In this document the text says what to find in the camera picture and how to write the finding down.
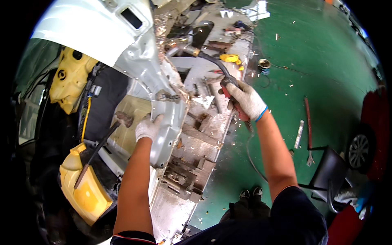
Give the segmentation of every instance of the shoe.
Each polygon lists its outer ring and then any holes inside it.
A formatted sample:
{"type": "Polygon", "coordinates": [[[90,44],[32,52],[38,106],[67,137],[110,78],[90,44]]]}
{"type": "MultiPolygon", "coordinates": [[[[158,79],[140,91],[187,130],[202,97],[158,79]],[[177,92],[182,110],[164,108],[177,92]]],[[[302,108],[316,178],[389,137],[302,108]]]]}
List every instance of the shoe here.
{"type": "Polygon", "coordinates": [[[250,193],[248,190],[242,190],[242,192],[240,193],[240,198],[249,198],[250,197],[250,193]]]}
{"type": "Polygon", "coordinates": [[[263,189],[258,186],[253,190],[253,197],[259,199],[261,201],[261,198],[263,197],[263,189]]]}

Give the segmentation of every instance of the red car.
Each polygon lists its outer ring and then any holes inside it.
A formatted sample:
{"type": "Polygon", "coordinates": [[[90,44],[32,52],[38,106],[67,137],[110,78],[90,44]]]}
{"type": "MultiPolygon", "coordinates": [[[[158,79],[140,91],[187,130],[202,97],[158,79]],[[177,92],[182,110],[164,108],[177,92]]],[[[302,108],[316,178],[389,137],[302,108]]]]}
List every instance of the red car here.
{"type": "MultiPolygon", "coordinates": [[[[361,123],[347,146],[346,162],[350,168],[366,174],[373,183],[379,183],[387,167],[388,147],[388,97],[386,88],[380,86],[363,100],[361,123]]],[[[328,228],[328,244],[352,244],[365,222],[358,218],[352,206],[347,206],[328,228]]]]}
{"type": "Polygon", "coordinates": [[[387,91],[380,86],[363,99],[361,124],[349,141],[349,167],[379,182],[385,173],[389,146],[389,106],[387,91]]]}

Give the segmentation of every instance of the black chair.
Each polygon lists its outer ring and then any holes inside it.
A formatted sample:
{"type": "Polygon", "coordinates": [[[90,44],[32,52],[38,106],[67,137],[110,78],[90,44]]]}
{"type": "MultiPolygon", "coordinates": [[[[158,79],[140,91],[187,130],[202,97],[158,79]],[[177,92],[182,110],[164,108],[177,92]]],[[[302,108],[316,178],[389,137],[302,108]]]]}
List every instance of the black chair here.
{"type": "Polygon", "coordinates": [[[311,198],[328,203],[329,209],[334,213],[338,213],[339,211],[335,206],[345,206],[346,204],[335,202],[334,197],[338,194],[345,181],[348,166],[344,159],[329,146],[316,147],[309,150],[324,150],[324,153],[309,185],[298,185],[299,187],[310,189],[313,194],[319,196],[319,198],[313,197],[312,194],[311,198]]]}

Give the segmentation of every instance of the white work glove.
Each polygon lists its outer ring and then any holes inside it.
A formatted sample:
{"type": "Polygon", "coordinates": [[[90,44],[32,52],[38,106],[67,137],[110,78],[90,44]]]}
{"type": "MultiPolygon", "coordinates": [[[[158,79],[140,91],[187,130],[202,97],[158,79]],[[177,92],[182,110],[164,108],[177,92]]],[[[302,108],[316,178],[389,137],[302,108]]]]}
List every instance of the white work glove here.
{"type": "MultiPolygon", "coordinates": [[[[260,95],[256,92],[256,90],[254,90],[249,84],[240,80],[237,81],[240,88],[229,83],[226,85],[226,89],[228,93],[238,101],[245,114],[248,115],[251,120],[257,122],[267,110],[268,106],[260,98],[260,95]]],[[[229,101],[227,109],[231,111],[233,107],[232,102],[229,101]]]]}
{"type": "Polygon", "coordinates": [[[163,117],[163,114],[159,114],[156,116],[154,121],[150,120],[150,113],[143,117],[143,119],[140,121],[140,123],[136,126],[135,129],[136,142],[138,142],[138,140],[143,137],[148,137],[154,142],[158,134],[163,117]]]}

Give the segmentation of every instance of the blue glove cuff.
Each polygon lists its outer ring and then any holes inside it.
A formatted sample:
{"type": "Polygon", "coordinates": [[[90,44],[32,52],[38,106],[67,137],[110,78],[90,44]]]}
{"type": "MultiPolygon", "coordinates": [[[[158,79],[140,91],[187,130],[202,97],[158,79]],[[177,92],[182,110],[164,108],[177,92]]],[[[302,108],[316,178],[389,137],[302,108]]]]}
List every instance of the blue glove cuff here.
{"type": "Polygon", "coordinates": [[[260,118],[264,115],[264,112],[268,109],[268,106],[263,110],[263,112],[261,113],[261,115],[259,116],[259,118],[256,119],[255,122],[257,122],[258,120],[260,120],[260,118]]]}

